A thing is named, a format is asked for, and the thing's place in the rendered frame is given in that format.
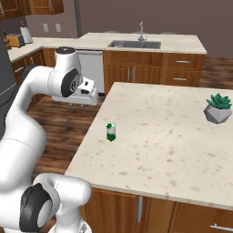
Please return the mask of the wooden island cupboard door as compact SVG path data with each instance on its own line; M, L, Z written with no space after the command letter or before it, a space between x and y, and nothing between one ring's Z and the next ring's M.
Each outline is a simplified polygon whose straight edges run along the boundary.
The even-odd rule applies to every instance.
M150 200L143 197L140 223L137 203L137 195L92 188L91 198L80 211L92 233L147 233Z

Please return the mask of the dark grey fridge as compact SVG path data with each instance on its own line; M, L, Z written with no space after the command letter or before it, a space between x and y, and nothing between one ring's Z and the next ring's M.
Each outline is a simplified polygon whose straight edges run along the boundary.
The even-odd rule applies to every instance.
M5 117L17 92L15 75L0 30L0 140L5 132Z

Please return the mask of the steel tap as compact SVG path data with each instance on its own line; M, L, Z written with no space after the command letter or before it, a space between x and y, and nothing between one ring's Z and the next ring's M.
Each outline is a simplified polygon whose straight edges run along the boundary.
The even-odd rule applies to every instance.
M140 22L139 26L140 26L140 35L138 41L147 41L147 35L144 35L143 22Z

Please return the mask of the wooden cupboard run beside fridge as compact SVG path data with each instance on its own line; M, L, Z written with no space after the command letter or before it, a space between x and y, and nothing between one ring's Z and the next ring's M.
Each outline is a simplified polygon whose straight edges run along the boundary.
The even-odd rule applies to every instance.
M12 63L12 68L15 72L15 81L19 86L22 81L23 71L30 64L37 66L55 66L55 49L54 48L41 48L29 55L22 56Z

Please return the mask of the orange toaster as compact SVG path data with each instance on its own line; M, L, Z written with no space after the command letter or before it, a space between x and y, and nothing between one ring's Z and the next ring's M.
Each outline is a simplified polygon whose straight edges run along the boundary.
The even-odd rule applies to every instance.
M9 45L11 47L21 47L25 45L25 40L22 35L10 34L6 38L9 40Z

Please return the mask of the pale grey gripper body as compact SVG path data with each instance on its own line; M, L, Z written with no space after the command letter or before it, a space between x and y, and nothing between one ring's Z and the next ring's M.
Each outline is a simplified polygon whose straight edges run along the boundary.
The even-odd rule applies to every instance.
M98 93L96 87L89 91L83 93L81 88L78 88L72 95L64 97L61 94L52 94L51 97L56 102L65 102L68 104L80 104L80 105L90 105L96 106L98 103Z

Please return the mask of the steel sink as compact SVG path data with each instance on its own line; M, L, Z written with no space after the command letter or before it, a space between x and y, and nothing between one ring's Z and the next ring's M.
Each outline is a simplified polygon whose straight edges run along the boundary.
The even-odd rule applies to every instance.
M159 49L161 47L161 43L154 42L154 41L113 40L108 46L109 47L123 47L123 48Z

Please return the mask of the white dishwasher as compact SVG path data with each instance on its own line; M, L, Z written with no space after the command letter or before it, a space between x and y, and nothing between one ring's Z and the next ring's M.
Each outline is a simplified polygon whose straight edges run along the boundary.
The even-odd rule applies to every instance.
M103 54L95 50L76 51L81 65L81 74L88 83L87 87L96 87L98 93L105 93Z

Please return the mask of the wooden cupboard run under sink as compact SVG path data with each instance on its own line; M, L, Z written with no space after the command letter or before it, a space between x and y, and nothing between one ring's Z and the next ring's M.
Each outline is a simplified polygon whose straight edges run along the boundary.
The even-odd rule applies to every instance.
M115 82L198 87L204 59L197 54L105 51L105 94Z

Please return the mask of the green succulent in grey pot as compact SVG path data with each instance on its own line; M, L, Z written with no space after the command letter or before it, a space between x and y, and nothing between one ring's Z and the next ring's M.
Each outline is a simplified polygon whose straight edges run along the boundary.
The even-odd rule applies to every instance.
M211 96L210 100L207 100L208 105L204 109L204 114L207 121L214 124L224 123L231 115L231 100L228 96L222 96L217 93L215 96Z

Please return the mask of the plain wooden island panel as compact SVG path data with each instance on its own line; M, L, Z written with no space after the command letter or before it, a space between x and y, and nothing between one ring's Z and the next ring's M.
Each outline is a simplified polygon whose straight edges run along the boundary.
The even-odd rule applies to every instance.
M148 212L147 233L169 233L175 202L151 198Z

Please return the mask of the wooden wall cabinets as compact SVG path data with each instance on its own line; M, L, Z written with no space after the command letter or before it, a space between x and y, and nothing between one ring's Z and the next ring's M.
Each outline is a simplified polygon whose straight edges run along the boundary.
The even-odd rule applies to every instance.
M58 15L64 12L63 0L0 0L0 20L26 15Z

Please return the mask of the green and white milk carton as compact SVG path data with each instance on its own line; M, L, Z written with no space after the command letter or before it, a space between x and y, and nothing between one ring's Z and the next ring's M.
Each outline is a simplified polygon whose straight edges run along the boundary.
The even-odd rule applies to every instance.
M114 124L108 123L106 125L106 138L109 141L116 139L116 126Z

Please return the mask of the wooden island drawer front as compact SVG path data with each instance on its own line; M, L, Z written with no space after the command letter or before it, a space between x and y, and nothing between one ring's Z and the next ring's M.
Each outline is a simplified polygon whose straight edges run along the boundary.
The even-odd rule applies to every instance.
M233 210L176 203L169 233L233 233Z

